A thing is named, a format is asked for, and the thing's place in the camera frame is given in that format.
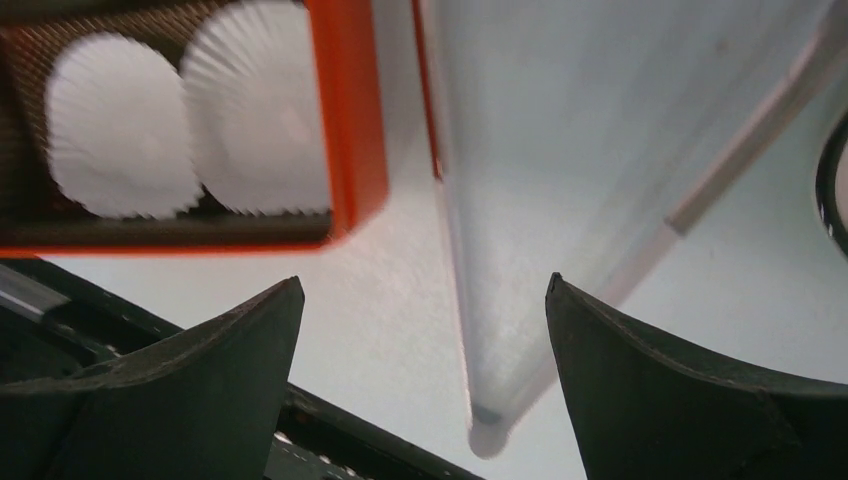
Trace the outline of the strawberry pattern tray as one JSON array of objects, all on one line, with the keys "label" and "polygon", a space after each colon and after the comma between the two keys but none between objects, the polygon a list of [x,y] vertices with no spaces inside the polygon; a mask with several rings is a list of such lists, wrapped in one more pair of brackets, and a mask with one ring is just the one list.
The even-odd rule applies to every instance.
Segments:
[{"label": "strawberry pattern tray", "polygon": [[814,195],[826,235],[847,259],[847,111],[834,124],[819,155]]}]

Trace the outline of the clear plastic tongs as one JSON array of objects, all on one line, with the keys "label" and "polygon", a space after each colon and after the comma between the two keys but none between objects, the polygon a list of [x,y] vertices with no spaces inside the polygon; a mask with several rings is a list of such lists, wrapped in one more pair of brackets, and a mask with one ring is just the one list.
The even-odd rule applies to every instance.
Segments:
[{"label": "clear plastic tongs", "polygon": [[711,349],[843,382],[814,179],[843,1],[418,1],[474,454],[555,382],[553,273]]}]

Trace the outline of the white paper cup liner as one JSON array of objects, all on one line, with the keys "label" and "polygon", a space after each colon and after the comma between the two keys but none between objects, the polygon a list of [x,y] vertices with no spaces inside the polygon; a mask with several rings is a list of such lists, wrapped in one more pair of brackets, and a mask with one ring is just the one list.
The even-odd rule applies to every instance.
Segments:
[{"label": "white paper cup liner", "polygon": [[196,30],[180,63],[206,190],[240,214],[325,213],[331,194],[307,8],[238,1]]},{"label": "white paper cup liner", "polygon": [[169,219],[202,187],[177,69],[117,34],[79,38],[45,84],[47,164],[60,192],[102,218]]}]

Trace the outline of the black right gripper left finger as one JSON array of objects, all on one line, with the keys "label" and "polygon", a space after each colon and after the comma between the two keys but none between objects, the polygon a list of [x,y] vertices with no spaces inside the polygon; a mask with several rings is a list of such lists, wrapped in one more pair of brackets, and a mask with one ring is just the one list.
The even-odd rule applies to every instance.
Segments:
[{"label": "black right gripper left finger", "polygon": [[305,295],[292,277],[63,379],[1,388],[5,479],[259,479]]}]

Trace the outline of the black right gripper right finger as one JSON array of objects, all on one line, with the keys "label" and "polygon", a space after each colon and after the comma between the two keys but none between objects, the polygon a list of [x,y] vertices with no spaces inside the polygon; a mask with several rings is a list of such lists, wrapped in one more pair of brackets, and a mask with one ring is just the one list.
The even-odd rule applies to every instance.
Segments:
[{"label": "black right gripper right finger", "polygon": [[561,275],[545,297],[590,479],[843,479],[847,388],[717,353]]}]

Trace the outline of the orange cookie box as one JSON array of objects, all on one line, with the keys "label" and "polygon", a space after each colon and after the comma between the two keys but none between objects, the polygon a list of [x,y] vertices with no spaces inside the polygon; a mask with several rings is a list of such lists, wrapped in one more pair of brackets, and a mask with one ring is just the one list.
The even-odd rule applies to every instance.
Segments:
[{"label": "orange cookie box", "polygon": [[1,254],[192,255],[315,250],[384,204],[388,167],[373,9],[368,1],[295,1],[309,12],[331,208],[240,214],[199,181],[197,206],[169,219],[98,217],[65,197],[47,164],[43,95],[60,53],[93,34],[160,52],[176,69],[196,30],[238,1],[5,1],[1,5]]}]

